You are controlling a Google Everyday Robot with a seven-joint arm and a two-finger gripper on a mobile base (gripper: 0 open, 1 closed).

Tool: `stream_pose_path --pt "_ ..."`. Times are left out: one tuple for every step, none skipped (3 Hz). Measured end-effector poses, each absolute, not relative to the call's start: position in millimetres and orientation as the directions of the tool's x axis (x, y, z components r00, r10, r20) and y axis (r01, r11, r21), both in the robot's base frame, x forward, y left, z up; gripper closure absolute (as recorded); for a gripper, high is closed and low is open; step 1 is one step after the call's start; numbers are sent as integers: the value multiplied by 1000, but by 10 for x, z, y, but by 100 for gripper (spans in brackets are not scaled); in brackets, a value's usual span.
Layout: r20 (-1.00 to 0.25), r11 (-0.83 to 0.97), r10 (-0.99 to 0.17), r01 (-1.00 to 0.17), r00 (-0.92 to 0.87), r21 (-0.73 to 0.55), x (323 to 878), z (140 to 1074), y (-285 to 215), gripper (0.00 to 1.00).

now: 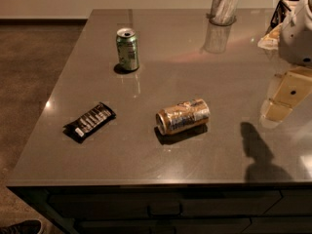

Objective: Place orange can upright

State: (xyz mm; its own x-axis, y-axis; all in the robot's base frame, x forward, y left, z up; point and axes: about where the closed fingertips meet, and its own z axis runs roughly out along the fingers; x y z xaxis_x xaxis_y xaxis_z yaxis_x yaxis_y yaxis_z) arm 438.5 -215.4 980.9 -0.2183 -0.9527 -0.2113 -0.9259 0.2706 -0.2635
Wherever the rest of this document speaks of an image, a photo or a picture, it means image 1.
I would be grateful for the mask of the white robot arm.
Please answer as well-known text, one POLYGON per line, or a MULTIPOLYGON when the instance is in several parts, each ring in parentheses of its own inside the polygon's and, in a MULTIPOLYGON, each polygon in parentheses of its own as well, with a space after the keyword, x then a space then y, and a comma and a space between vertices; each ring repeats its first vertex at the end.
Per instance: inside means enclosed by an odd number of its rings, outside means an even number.
POLYGON ((312 0, 280 0, 257 45, 286 62, 277 68, 260 109, 261 125, 275 128, 312 92, 312 0))

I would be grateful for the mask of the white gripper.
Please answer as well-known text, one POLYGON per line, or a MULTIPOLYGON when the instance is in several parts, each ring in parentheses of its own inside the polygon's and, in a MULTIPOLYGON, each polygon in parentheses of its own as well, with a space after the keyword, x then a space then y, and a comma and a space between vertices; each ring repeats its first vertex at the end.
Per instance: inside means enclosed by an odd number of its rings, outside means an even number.
POLYGON ((277 50, 285 61, 300 65, 275 74, 260 108, 263 127, 277 127, 312 93, 312 4, 299 0, 295 8, 257 43, 264 50, 277 50))

